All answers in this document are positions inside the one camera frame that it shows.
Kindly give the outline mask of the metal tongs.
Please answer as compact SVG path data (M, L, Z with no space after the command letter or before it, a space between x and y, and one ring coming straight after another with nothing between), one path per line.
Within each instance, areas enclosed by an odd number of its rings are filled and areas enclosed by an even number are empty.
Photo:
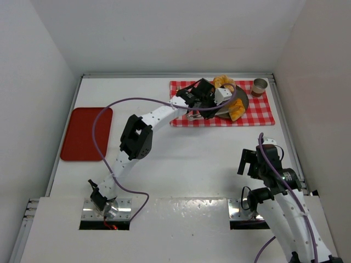
M185 116L186 116L187 120L189 120L189 121L204 119L204 117L200 114L199 111L190 111ZM229 110L228 109L219 110L218 112L216 112L216 114L214 116L215 117L230 118Z

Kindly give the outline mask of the round orange bread bun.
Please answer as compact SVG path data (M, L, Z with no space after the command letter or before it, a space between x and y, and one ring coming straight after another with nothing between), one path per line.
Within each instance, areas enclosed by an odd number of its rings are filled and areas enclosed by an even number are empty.
M233 92L236 84L232 78L229 78L227 75L217 76L213 79L213 85L217 88L226 88Z

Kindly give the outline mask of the orange croissant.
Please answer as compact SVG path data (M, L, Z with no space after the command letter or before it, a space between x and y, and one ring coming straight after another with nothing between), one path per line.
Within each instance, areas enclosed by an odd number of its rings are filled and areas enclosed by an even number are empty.
M238 120L245 112L246 109L241 99L236 99L228 107L228 113L233 122Z

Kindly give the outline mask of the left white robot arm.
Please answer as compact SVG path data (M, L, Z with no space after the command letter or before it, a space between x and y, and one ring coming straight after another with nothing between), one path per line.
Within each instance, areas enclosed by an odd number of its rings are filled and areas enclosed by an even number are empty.
M190 111L198 111L202 117L210 119L219 111L224 100L219 98L216 86L202 78L178 90L168 101L154 100L154 102L160 104L160 107L144 115L133 114L128 118L120 137L120 148L114 167L108 163L105 158L106 154L102 152L97 143L97 124L101 116L111 109L111 106L107 105L103 108L93 122L93 144L107 167L109 175L99 184L92 180L89 181L92 187L90 200L104 219L111 216L113 203L118 196L117 187L126 192L138 194L138 191L123 187L119 179L128 175L135 164L150 153L155 132Z

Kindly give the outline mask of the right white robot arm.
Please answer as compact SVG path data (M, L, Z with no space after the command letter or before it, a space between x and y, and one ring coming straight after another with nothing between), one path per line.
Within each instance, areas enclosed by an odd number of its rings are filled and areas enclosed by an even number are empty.
M342 262L318 233L304 199L301 182L291 168L283 168L282 155L273 144L242 150L238 174L248 175L264 187L249 190L246 209L263 217L279 242L287 262Z

